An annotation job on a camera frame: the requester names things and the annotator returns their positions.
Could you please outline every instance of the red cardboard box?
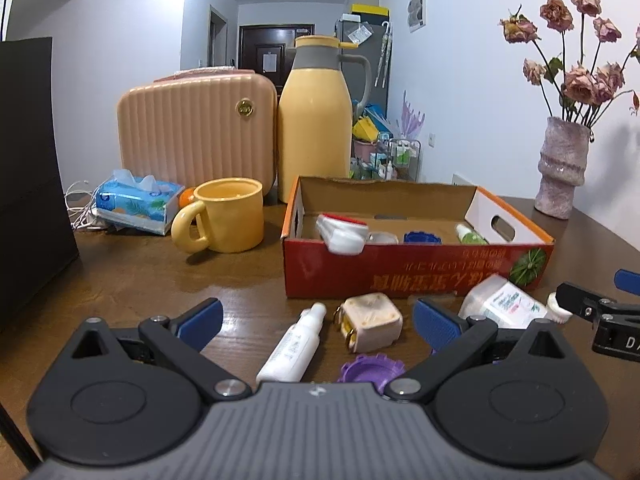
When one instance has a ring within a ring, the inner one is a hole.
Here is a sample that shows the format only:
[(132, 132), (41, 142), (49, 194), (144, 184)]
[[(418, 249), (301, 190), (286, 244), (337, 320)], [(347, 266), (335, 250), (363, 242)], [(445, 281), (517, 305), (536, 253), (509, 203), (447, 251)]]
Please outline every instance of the red cardboard box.
[[(371, 231), (425, 231), (434, 244), (366, 244), (357, 256), (331, 254), (315, 230), (320, 213), (365, 221)], [(489, 245), (463, 245), (465, 223)], [(553, 238), (513, 207), (475, 186), (299, 177), (282, 227), (288, 298), (335, 298), (384, 292), (466, 294), (500, 274), (535, 288), (554, 248)]]

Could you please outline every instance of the white cable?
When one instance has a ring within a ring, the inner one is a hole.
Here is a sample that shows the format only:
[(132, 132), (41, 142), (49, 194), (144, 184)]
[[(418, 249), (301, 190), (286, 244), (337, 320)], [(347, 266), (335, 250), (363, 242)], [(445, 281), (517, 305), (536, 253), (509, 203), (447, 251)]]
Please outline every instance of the white cable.
[[(98, 195), (98, 190), (102, 186), (98, 186), (93, 191), (88, 191), (86, 189), (76, 189), (72, 190), (74, 186), (78, 184), (89, 184), (87, 180), (77, 180), (71, 186), (66, 188), (65, 191), (65, 205), (66, 212), (69, 215), (69, 221), (71, 222), (71, 228), (75, 231), (77, 229), (87, 229), (89, 231), (97, 231), (106, 229), (107, 225), (101, 219), (96, 218), (95, 211), (95, 197)], [(82, 194), (90, 197), (89, 202), (82, 207), (71, 207), (69, 205), (68, 198), (70, 195)]]

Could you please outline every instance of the ceramic vase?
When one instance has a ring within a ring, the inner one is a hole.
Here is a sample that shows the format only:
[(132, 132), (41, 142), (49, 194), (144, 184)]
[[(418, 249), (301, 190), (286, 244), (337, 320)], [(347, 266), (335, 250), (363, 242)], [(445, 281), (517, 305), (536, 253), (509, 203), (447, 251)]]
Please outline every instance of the ceramic vase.
[(590, 130), (558, 117), (546, 122), (545, 142), (538, 170), (542, 173), (535, 208), (545, 215), (567, 220), (574, 207), (574, 192), (584, 184)]

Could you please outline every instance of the mug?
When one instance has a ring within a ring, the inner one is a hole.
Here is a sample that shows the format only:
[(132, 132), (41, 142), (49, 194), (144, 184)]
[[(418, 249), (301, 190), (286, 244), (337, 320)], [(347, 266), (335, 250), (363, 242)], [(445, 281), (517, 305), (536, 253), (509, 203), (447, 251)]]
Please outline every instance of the mug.
[[(181, 209), (171, 226), (174, 244), (187, 253), (206, 248), (218, 253), (241, 253), (264, 237), (262, 184), (250, 178), (219, 178), (200, 184), (195, 200)], [(196, 218), (199, 238), (191, 238)]]

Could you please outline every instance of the beige cube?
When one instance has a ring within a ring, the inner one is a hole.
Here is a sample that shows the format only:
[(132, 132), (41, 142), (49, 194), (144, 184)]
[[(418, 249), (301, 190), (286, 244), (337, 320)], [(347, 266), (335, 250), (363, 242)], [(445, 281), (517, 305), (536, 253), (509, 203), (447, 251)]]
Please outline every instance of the beige cube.
[(375, 292), (346, 300), (335, 311), (334, 323), (350, 352), (372, 352), (400, 337), (402, 314), (385, 294)]

